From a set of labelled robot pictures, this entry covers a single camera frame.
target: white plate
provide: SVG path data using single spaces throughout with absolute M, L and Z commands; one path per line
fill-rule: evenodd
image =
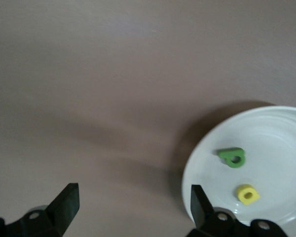
M 240 147 L 246 162 L 230 168 L 216 150 Z M 183 175 L 185 208 L 190 210 L 191 185 L 203 187 L 214 207 L 231 210 L 243 224 L 253 219 L 277 223 L 296 237 L 296 108 L 269 106 L 233 116 L 216 126 L 196 146 Z M 245 206 L 235 194 L 251 184 L 260 199 Z

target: metal screw head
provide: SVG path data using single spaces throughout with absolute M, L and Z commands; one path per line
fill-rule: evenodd
M 32 213 L 30 216 L 29 216 L 29 219 L 33 220 L 35 218 L 37 218 L 39 216 L 39 213 L 38 212 L 34 212 Z
M 228 219 L 227 215 L 224 213 L 219 213 L 217 215 L 218 219 L 220 219 L 221 221 L 226 221 Z
M 264 229 L 264 230 L 269 230 L 269 229 L 270 229 L 269 224 L 266 223 L 265 221 L 259 221 L 259 222 L 258 222 L 258 226 L 259 226 L 261 229 Z

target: table surface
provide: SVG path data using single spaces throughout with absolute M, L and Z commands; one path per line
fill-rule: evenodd
M 70 182 L 75 236 L 182 237 L 211 127 L 296 106 L 296 1 L 0 1 L 0 216 Z

